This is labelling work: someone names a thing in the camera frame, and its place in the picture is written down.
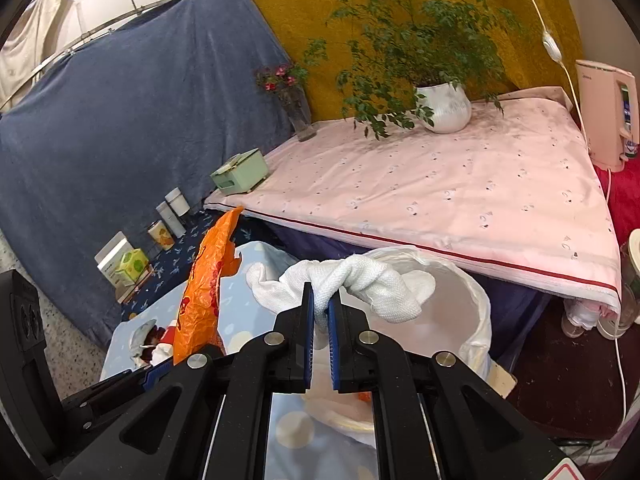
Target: gray-blue fabric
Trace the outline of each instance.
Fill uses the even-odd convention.
[[[191,205],[230,156],[290,137],[255,71],[287,54],[251,0],[175,0],[57,62],[0,119],[0,229],[92,341],[120,322],[94,256],[146,229],[175,187]]]

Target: orange plastic bag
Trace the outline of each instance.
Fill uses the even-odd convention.
[[[187,288],[180,302],[174,339],[174,365],[207,343],[219,346],[220,278],[233,276],[242,258],[235,258],[236,246],[229,241],[243,208],[222,215],[205,234],[191,267]]]

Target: white ceramic vase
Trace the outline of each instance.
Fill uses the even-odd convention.
[[[452,134],[460,131],[471,120],[471,102],[466,98],[462,85],[453,88],[450,83],[416,88],[418,104],[433,110],[433,126],[420,119],[424,127],[436,134]]]

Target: speckled floor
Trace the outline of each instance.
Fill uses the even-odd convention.
[[[33,283],[0,232],[0,272],[10,269],[17,269]],[[64,399],[98,382],[106,354],[80,333],[41,290],[38,294],[47,338],[47,363],[58,395]]]

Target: yellow curtain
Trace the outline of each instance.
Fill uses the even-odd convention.
[[[314,120],[340,118],[343,95],[337,91],[337,73],[351,65],[350,54],[337,43],[357,37],[357,28],[334,20],[326,24],[337,0],[254,0],[293,60],[302,60],[309,38],[325,38],[330,60],[311,71],[307,96]],[[492,34],[504,63],[507,84],[494,84],[498,92],[533,86],[562,85],[570,92],[566,76],[542,46],[542,26],[530,0],[488,0],[494,7],[513,11],[525,28],[523,34]],[[559,43],[564,63],[574,80],[575,59],[582,54],[580,36],[569,0],[536,0],[546,26]],[[476,98],[473,91],[470,98]]]

